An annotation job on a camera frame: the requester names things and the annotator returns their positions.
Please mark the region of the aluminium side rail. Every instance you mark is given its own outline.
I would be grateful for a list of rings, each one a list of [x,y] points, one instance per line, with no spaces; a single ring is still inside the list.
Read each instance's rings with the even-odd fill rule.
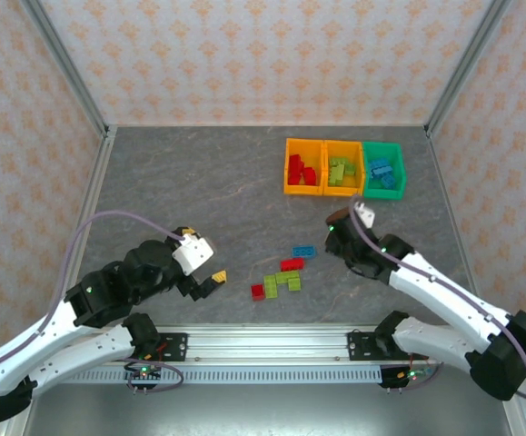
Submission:
[[[101,140],[95,155],[93,168],[90,172],[88,185],[84,192],[84,199],[77,220],[77,229],[95,213],[117,130],[117,125],[110,125]],[[61,274],[59,275],[59,278],[63,279],[64,290],[72,287],[78,278],[89,230],[90,224],[88,224],[78,236],[73,236],[71,242],[67,245],[67,248],[72,247],[72,250],[68,260],[61,267]]]
[[[447,206],[447,209],[448,209],[448,214],[449,214],[449,217],[450,217],[452,229],[453,229],[453,232],[454,232],[454,235],[455,235],[455,238],[456,238],[456,243],[458,245],[459,253],[460,253],[460,256],[461,256],[461,259],[462,259],[463,270],[464,270],[464,272],[466,274],[467,281],[468,281],[468,284],[469,284],[469,292],[474,294],[475,296],[481,298],[481,296],[479,295],[479,290],[478,290],[478,287],[477,287],[474,271],[473,271],[473,269],[471,267],[471,264],[470,264],[470,259],[469,259],[469,256],[468,256],[467,247],[465,246],[464,240],[461,237],[461,232],[460,232],[459,224],[458,224],[458,221],[457,221],[457,216],[456,216],[456,214],[454,212],[454,209],[453,209],[453,206],[452,206],[452,199],[451,199],[451,196],[450,196],[449,184],[448,184],[448,182],[446,181],[446,179],[444,177],[444,173],[442,172],[440,156],[439,156],[439,154],[436,152],[436,150],[434,148],[434,144],[433,144],[433,140],[432,140],[432,136],[431,135],[427,136],[427,143],[429,145],[429,149],[430,149],[430,152],[431,152],[431,156],[432,156],[432,160],[433,160],[433,163],[434,163],[434,167],[435,167],[436,172],[437,172],[438,177],[439,177],[440,185],[441,185],[442,192],[443,192],[443,197],[444,197],[444,200],[446,202],[446,206]]]

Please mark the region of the aluminium back rail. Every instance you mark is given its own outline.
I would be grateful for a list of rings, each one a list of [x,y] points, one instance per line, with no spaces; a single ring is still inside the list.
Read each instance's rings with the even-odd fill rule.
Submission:
[[[270,122],[263,122],[263,123],[222,123],[222,124],[215,124],[215,123],[197,123],[197,124],[123,124],[123,123],[115,123],[115,124],[105,124],[105,130],[109,129],[118,129],[118,128],[177,128],[177,127],[366,127],[366,128],[400,128],[400,127],[416,127],[419,129],[425,130],[428,125],[426,123],[404,123],[404,124],[374,124],[374,123],[367,123],[367,124],[352,124],[352,123],[327,123],[327,124],[310,124],[310,123],[302,123],[302,124],[295,124],[295,123],[270,123]]]

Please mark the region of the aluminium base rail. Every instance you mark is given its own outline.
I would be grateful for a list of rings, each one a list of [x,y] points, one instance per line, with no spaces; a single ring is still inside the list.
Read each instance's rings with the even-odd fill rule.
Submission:
[[[339,364],[349,359],[346,334],[353,330],[374,332],[372,326],[344,324],[190,324],[163,325],[158,332],[189,335],[187,363],[220,365]],[[397,344],[409,354],[428,356],[467,368],[464,358],[471,344],[453,329],[408,318],[400,323]]]

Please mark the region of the aluminium frame leg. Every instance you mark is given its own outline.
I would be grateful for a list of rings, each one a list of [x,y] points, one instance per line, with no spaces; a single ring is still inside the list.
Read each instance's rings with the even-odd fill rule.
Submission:
[[[29,405],[7,421],[0,423],[0,436],[24,436],[31,410],[34,406],[37,389],[33,389]]]
[[[511,436],[526,436],[526,400],[515,396],[504,401],[502,407]]]

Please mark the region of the orange plastic bin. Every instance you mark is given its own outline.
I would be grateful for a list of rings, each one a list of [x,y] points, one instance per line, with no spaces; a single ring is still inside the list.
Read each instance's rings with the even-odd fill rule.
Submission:
[[[324,169],[326,170],[326,181],[323,183],[323,193],[327,196],[349,197],[354,194],[363,193],[367,176],[363,160],[363,148],[361,142],[327,140],[324,144]],[[356,166],[355,176],[342,176],[341,186],[329,186],[328,180],[333,173],[333,167],[329,165],[331,157],[345,157],[349,164]]]
[[[312,195],[322,196],[324,185],[326,181],[326,170],[324,169],[324,144],[325,141],[321,139],[302,139],[302,138],[287,138],[285,145],[284,170],[283,170],[283,192],[290,195]],[[288,165],[289,156],[292,154],[299,154],[303,160],[304,167],[312,167],[317,176],[317,186],[307,186],[302,180],[299,185],[288,185]]]

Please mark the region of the aluminium corner post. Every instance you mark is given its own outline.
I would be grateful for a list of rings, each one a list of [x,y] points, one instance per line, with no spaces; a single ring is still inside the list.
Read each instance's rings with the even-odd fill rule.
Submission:
[[[100,109],[89,92],[83,77],[79,73],[68,49],[61,36],[55,28],[53,20],[45,10],[41,0],[19,0],[29,17],[35,24],[35,28],[44,39],[45,45],[63,73],[67,83],[74,92],[86,117],[94,129],[106,137],[109,124],[104,120]]]
[[[441,126],[443,119],[456,101],[472,68],[480,59],[485,46],[490,42],[493,32],[500,24],[511,2],[512,0],[490,1],[487,11],[473,33],[448,83],[444,87],[439,100],[434,106],[429,120],[423,126],[427,138],[431,139],[434,132]]]

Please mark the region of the green plastic bin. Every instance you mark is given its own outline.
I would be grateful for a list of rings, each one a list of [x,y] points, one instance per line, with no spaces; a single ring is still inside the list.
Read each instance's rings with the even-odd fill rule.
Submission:
[[[366,198],[383,200],[401,200],[404,195],[407,176],[403,162],[402,148],[397,143],[363,142],[363,160],[366,170],[366,184],[363,196]],[[392,167],[392,174],[396,179],[396,189],[387,190],[382,186],[381,179],[371,180],[369,162],[373,159],[386,158]]]

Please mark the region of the small circuit board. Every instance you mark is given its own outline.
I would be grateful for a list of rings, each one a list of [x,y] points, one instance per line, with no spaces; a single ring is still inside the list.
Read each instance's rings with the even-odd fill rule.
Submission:
[[[430,367],[412,368],[408,365],[383,365],[378,385],[386,391],[403,392],[428,381],[436,370]]]
[[[162,379],[161,370],[154,365],[137,365],[132,362],[124,366],[126,385],[132,391],[150,391]]]

